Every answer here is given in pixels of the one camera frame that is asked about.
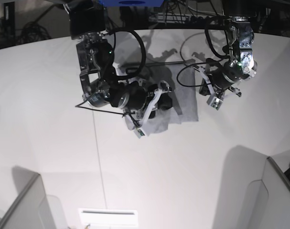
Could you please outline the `blue box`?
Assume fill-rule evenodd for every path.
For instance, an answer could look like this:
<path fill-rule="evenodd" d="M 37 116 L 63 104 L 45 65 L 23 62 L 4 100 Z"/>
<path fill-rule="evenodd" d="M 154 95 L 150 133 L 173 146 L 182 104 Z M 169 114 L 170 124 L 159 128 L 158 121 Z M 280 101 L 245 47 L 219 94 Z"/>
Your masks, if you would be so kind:
<path fill-rule="evenodd" d="M 164 0 L 99 0 L 106 7 L 160 7 Z"/>

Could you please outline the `grey partition panel right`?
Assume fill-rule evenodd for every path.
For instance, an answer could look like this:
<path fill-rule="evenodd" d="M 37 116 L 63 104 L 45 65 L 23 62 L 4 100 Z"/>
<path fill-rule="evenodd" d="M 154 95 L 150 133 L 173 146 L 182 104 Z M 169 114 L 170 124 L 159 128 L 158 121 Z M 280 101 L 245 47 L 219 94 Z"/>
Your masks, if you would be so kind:
<path fill-rule="evenodd" d="M 249 183 L 238 229 L 290 229 L 290 182 L 268 157 L 262 177 Z"/>

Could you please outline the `white power strip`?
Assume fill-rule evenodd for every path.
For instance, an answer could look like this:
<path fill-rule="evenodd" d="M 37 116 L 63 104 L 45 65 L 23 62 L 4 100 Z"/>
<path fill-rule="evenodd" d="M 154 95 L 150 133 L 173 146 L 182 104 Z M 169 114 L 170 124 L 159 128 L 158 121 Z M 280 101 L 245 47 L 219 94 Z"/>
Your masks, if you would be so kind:
<path fill-rule="evenodd" d="M 152 23 L 166 23 L 166 24 L 193 24 L 196 22 L 202 22 L 204 19 L 213 17 L 212 14 L 183 14 L 183 13 L 151 13 L 149 15 L 148 21 Z"/>

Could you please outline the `white slotted tray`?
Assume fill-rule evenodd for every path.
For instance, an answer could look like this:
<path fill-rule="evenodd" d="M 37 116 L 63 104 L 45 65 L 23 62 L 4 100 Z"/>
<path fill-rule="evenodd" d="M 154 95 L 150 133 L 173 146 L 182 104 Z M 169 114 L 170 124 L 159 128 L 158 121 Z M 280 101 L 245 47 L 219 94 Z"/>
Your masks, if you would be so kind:
<path fill-rule="evenodd" d="M 138 212 L 136 210 L 114 210 L 79 208 L 80 220 L 84 225 L 97 227 L 138 227 Z"/>

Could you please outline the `grey partition panel left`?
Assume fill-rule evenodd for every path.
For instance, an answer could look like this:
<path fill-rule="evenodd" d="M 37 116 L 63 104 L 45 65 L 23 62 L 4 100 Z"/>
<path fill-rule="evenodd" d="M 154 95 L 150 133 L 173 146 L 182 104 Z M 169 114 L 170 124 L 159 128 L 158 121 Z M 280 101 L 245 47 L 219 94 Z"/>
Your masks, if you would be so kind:
<path fill-rule="evenodd" d="M 0 229 L 55 228 L 42 177 L 35 173 L 0 218 Z"/>

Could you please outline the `grey partition panel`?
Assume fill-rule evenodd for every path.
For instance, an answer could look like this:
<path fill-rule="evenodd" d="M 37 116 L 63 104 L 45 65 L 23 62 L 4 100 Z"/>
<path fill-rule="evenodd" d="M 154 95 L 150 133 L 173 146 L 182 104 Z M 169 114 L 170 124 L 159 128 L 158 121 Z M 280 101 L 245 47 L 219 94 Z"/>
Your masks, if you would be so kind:
<path fill-rule="evenodd" d="M 238 229 L 290 229 L 290 182 L 268 157 L 262 177 L 249 183 Z"/>
<path fill-rule="evenodd" d="M 42 177 L 35 173 L 0 218 L 0 229 L 55 228 Z"/>

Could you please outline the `grey T-shirt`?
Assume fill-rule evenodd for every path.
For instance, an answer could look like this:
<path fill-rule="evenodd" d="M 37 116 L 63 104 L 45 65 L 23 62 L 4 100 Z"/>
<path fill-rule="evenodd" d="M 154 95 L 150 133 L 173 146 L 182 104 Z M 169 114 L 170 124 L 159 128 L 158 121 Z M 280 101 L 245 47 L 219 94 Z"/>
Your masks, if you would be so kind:
<path fill-rule="evenodd" d="M 159 83 L 166 81 L 172 88 L 169 96 L 173 107 L 161 112 L 156 119 L 150 120 L 153 132 L 158 134 L 168 130 L 171 124 L 182 124 L 198 121 L 195 85 L 195 70 L 186 68 L 184 64 L 148 65 L 134 78 L 120 83 L 139 81 L 143 83 Z"/>

